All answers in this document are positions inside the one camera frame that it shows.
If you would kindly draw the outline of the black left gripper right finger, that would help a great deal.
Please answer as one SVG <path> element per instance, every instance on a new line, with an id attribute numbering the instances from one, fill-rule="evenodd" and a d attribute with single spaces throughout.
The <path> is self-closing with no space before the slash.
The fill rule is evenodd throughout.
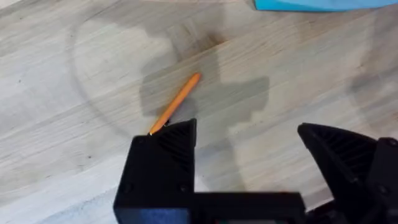
<path id="1" fill-rule="evenodd" d="M 396 139 L 312 123 L 297 131 L 333 196 L 308 223 L 397 224 Z"/>

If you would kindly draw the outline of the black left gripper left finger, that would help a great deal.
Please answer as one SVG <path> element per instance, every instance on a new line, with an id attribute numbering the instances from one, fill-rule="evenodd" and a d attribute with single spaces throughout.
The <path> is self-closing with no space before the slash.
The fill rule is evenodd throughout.
<path id="1" fill-rule="evenodd" d="M 196 140 L 196 119 L 133 137 L 114 208 L 189 207 Z"/>

